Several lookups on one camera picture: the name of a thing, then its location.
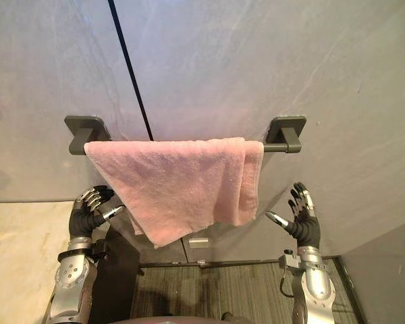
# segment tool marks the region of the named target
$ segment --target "robotic arm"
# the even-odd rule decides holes
[[[70,242],[58,256],[60,266],[45,315],[45,323],[88,323],[96,263],[106,254],[105,241],[92,243],[92,231],[125,209],[118,206],[104,213],[99,207],[114,195],[106,186],[84,191],[75,201],[69,219]]]
[[[294,184],[291,195],[294,201],[289,200],[288,204],[294,214],[294,222],[283,219],[273,211],[266,212],[270,220],[297,240],[297,255],[292,250],[284,250],[285,254],[279,258],[279,266],[294,275],[294,295],[282,290],[286,272],[280,290],[284,296],[294,297],[293,324],[334,324],[331,307],[335,300],[335,289],[319,252],[321,232],[315,206],[309,191],[301,182]]]

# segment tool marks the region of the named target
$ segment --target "wall mount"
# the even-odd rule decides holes
[[[69,144],[72,155],[85,155],[84,144],[95,140],[111,140],[103,120],[96,116],[66,116],[65,124],[74,135]]]
[[[74,135],[69,145],[72,155],[85,155],[84,144],[111,140],[103,120],[96,116],[66,116],[65,123]],[[298,153],[298,140],[306,123],[305,116],[276,117],[271,121],[264,144],[264,152]]]
[[[271,121],[264,152],[298,153],[302,145],[298,137],[306,123],[305,116],[276,117]]]

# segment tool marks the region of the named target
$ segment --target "robot finger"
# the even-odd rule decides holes
[[[283,228],[287,227],[289,224],[289,221],[286,219],[283,219],[280,217],[277,213],[273,211],[266,211],[265,215],[271,220],[274,221],[276,224],[282,226]]]
[[[292,213],[294,214],[294,219],[298,216],[298,209],[296,204],[294,204],[294,201],[291,199],[288,201],[289,206],[291,207]]]
[[[295,183],[295,184],[294,184],[294,189],[296,189],[297,194],[298,194],[299,197],[300,197],[300,201],[301,201],[300,209],[302,209],[303,207],[306,206],[306,203],[305,203],[305,201],[304,201],[304,195],[303,195],[302,188],[300,187],[300,184],[299,184],[299,183]]]
[[[110,200],[112,196],[114,196],[114,191],[111,189],[104,189],[100,191],[99,194],[102,197],[102,203],[104,203],[105,201]]]
[[[104,185],[102,185],[102,186],[94,186],[93,187],[96,191],[103,191],[103,190],[105,190],[105,189],[108,189],[108,187],[107,186],[104,186]]]
[[[102,197],[99,193],[90,195],[90,198],[86,199],[87,207],[93,206],[93,204],[102,201]]]
[[[300,198],[300,196],[298,195],[297,191],[295,191],[294,189],[291,189],[291,196],[296,201],[297,209],[298,210],[301,209],[303,202],[302,202],[302,199]]]
[[[304,184],[302,184],[301,182],[298,182],[297,184],[301,189],[302,195],[304,197],[304,203],[305,203],[306,208],[308,210],[314,209],[315,206],[313,204],[310,192],[306,189]]]
[[[93,213],[93,212],[95,211],[95,209],[96,209],[97,207],[101,206],[101,205],[102,205],[102,202],[101,202],[101,201],[95,202],[95,203],[90,207],[90,212]]]
[[[95,191],[94,188],[87,189],[84,191],[77,199],[76,201],[81,203],[89,194],[92,194]]]
[[[124,211],[126,208],[125,206],[121,205],[115,208],[112,208],[110,211],[107,211],[105,213],[102,214],[103,219],[108,220],[114,216],[116,216],[118,213],[121,213],[122,211]]]

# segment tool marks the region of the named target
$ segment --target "pink towel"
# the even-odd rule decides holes
[[[89,142],[88,158],[155,246],[220,221],[243,225],[258,207],[263,144],[243,138]]]

